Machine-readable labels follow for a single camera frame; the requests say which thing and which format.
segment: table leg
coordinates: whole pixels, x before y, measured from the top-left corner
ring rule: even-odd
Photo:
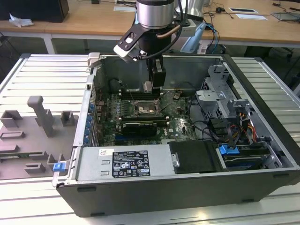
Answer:
[[[43,36],[43,40],[44,40],[44,43],[46,45],[48,54],[57,54],[55,46],[54,46],[54,44],[52,42],[52,36],[51,36],[51,34],[45,34]]]
[[[84,44],[85,53],[89,53],[89,51],[90,51],[89,41],[87,39],[84,39],[83,44]]]

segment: gray plastic part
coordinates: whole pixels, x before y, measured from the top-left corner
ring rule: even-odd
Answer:
[[[21,120],[22,116],[20,116],[17,110],[6,110],[0,118],[0,121],[6,128],[17,128],[17,124],[15,120]]]
[[[74,126],[75,119],[72,111],[62,111],[60,115],[61,123],[65,126]]]
[[[18,139],[18,138],[24,138],[25,133],[23,131],[7,131],[0,133],[0,139]]]
[[[60,154],[63,154],[65,160],[70,159],[74,136],[76,132],[76,124],[78,115],[74,115],[75,125],[63,127],[60,120],[60,115],[53,116],[53,129],[55,134],[52,138],[47,138],[43,128],[39,127],[36,116],[23,117],[22,120],[15,120],[18,128],[7,129],[4,126],[0,129],[0,134],[11,131],[23,131],[24,138],[17,139],[0,139],[0,146],[18,145],[19,150],[15,153],[0,153],[0,157],[11,158],[2,160],[0,164],[0,180],[7,179],[22,179],[34,177],[52,177],[53,171],[47,166],[48,155],[52,154],[57,160]],[[13,158],[13,156],[22,155],[20,158]],[[27,173],[24,170],[27,163],[42,163],[46,171],[45,173]]]
[[[54,118],[52,116],[52,113],[51,113],[50,109],[45,109],[45,112],[46,112],[47,118],[50,121],[51,125],[53,125]],[[38,118],[36,117],[35,119],[36,119],[36,122],[37,122],[38,126],[39,127],[42,126],[42,124],[38,121]]]
[[[42,96],[30,96],[27,105],[33,108],[37,115],[38,122],[42,125],[47,137],[52,137],[54,130],[51,121],[48,119],[45,109],[43,107],[43,97]]]
[[[25,164],[24,170],[27,173],[45,173],[46,168],[42,163],[27,163]]]
[[[47,159],[48,158],[48,154],[47,154],[46,151],[43,151],[42,153],[38,153],[38,154],[30,154],[29,158],[32,158],[34,160]]]
[[[11,152],[17,152],[19,150],[18,145],[6,145],[6,146],[0,146],[0,153],[11,153]]]
[[[63,154],[61,153],[60,156],[58,157],[58,161],[65,161],[65,157],[63,156]]]
[[[48,160],[47,160],[47,165],[52,169],[54,166],[54,163],[57,163],[55,158],[53,157],[52,154],[49,154]]]

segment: black plastic cover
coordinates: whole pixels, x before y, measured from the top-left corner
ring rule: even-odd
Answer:
[[[221,172],[222,167],[213,141],[170,142],[171,154],[176,154],[179,167],[176,174]]]

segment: black cable on desk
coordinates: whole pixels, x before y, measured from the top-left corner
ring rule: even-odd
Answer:
[[[298,57],[298,59],[294,62],[294,64],[291,66],[291,68],[286,72],[285,76],[282,78],[283,81],[285,81],[285,79],[287,78],[287,76],[289,75],[289,73],[291,72],[291,70],[295,67],[295,65],[297,64],[297,62],[300,60],[300,56]]]

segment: sticker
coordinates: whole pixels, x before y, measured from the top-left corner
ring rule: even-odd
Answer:
[[[114,178],[150,176],[148,151],[112,152]]]
[[[111,156],[113,155],[113,149],[99,149],[100,156]]]

